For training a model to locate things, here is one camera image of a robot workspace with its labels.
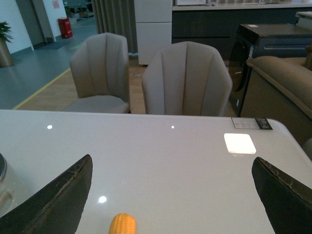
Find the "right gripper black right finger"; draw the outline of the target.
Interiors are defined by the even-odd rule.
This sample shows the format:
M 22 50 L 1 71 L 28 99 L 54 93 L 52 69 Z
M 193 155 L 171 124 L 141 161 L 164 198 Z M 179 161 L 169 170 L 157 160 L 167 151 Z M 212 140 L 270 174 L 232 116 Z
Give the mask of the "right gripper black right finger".
M 312 232 L 311 188 L 260 157 L 253 161 L 252 176 L 276 234 Z

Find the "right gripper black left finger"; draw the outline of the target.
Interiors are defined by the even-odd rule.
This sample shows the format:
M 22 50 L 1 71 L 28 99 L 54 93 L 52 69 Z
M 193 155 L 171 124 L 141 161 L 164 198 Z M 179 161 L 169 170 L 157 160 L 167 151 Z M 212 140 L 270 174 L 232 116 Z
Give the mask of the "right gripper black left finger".
M 85 155 L 28 200 L 1 217 L 2 234 L 74 234 L 91 188 L 93 162 Z

